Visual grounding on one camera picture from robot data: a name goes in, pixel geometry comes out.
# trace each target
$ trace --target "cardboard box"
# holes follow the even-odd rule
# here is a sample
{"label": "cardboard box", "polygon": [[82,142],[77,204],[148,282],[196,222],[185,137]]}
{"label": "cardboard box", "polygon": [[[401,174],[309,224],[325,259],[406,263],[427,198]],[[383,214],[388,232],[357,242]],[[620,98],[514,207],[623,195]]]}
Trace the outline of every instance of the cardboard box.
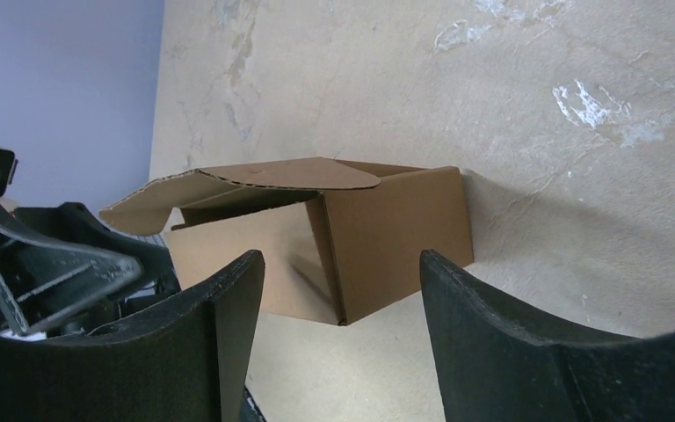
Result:
{"label": "cardboard box", "polygon": [[305,158],[186,171],[99,212],[133,235],[165,235],[182,288],[249,249],[265,256],[262,310],[350,324],[420,289],[435,249],[459,266],[472,242],[459,169]]}

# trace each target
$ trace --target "purple wall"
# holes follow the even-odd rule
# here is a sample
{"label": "purple wall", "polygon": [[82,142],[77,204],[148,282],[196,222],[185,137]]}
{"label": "purple wall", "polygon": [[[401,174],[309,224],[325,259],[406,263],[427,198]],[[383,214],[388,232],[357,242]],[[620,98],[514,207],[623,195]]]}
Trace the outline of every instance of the purple wall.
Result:
{"label": "purple wall", "polygon": [[7,196],[91,210],[147,181],[163,0],[0,0]]}

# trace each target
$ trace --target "white paint patch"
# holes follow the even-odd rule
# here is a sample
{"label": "white paint patch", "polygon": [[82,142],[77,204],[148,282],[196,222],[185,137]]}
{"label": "white paint patch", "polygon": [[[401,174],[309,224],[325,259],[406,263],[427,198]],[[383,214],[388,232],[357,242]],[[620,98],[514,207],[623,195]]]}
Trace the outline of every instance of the white paint patch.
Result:
{"label": "white paint patch", "polygon": [[477,10],[491,13],[496,18],[518,22],[526,18],[526,14],[516,7],[509,7],[505,0],[475,0]]}
{"label": "white paint patch", "polygon": [[570,123],[595,130],[605,123],[616,123],[619,118],[629,119],[630,103],[617,101],[603,86],[599,87],[599,91],[606,100],[599,101],[586,90],[584,83],[578,79],[574,82],[578,89],[576,94],[571,94],[565,86],[552,89],[560,112]]}
{"label": "white paint patch", "polygon": [[540,4],[532,12],[532,19],[539,20],[544,22],[551,27],[555,27],[557,21],[555,20],[555,15],[560,13],[560,11],[565,7],[565,0],[550,0],[543,4]]}
{"label": "white paint patch", "polygon": [[641,143],[663,141],[664,130],[675,121],[675,112],[662,114],[657,120],[646,119],[637,123],[623,125],[617,131],[622,138],[621,148],[634,148]]}
{"label": "white paint patch", "polygon": [[479,40],[490,29],[486,26],[469,26],[467,20],[460,19],[444,28],[433,42],[433,49],[437,52],[448,51]]}
{"label": "white paint patch", "polygon": [[566,86],[552,89],[552,95],[562,115],[578,127],[588,127],[618,142],[621,148],[663,141],[665,129],[675,122],[675,112],[663,113],[655,119],[646,117],[638,120],[633,116],[630,103],[619,101],[603,86],[599,86],[592,95],[584,83],[578,79],[573,82],[573,91]]}

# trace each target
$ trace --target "floor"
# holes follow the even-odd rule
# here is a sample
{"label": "floor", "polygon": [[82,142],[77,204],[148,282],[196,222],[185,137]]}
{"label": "floor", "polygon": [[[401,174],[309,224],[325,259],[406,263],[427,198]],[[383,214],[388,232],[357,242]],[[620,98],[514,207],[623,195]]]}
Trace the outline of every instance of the floor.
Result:
{"label": "floor", "polygon": [[[675,330],[675,0],[167,0],[150,177],[302,156],[457,165],[470,272]],[[444,420],[419,295],[261,315],[247,385],[269,422]]]}

